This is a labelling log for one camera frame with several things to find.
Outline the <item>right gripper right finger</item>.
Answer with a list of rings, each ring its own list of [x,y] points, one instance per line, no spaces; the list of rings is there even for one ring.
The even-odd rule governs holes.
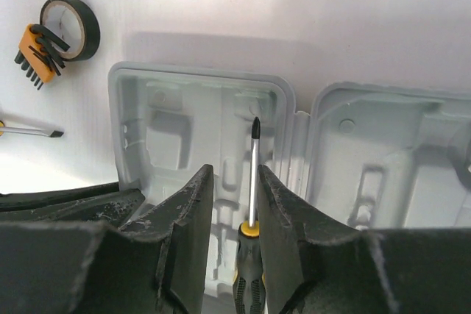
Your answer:
[[[468,229],[353,229],[258,175],[269,312],[470,311]]]

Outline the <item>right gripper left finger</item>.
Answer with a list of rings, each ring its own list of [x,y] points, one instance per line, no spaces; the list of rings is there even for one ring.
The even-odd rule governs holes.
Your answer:
[[[3,313],[200,313],[213,209],[202,166],[119,228],[106,221],[1,221]]]

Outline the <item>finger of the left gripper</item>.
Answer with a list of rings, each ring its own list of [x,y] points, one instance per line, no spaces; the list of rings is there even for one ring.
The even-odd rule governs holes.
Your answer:
[[[106,221],[119,228],[144,203],[138,189],[118,183],[39,193],[1,195],[1,221]]]

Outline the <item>black yellow screwdriver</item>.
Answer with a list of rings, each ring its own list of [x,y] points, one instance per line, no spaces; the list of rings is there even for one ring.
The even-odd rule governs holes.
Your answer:
[[[260,227],[257,219],[258,166],[261,123],[255,118],[251,128],[248,217],[238,228],[233,298],[237,313],[263,313],[266,303]]]
[[[56,128],[50,124],[23,124],[22,126],[12,126],[6,120],[1,119],[1,135],[20,134],[20,135],[34,135],[45,138],[61,138],[64,136],[64,131]]]

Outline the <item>grey plastic tool case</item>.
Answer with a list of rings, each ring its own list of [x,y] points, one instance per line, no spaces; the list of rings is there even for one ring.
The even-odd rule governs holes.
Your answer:
[[[121,188],[156,205],[213,166],[208,296],[232,291],[255,118],[260,162],[336,220],[356,229],[470,226],[468,93],[340,82],[303,112],[278,76],[143,63],[115,64],[108,92]]]

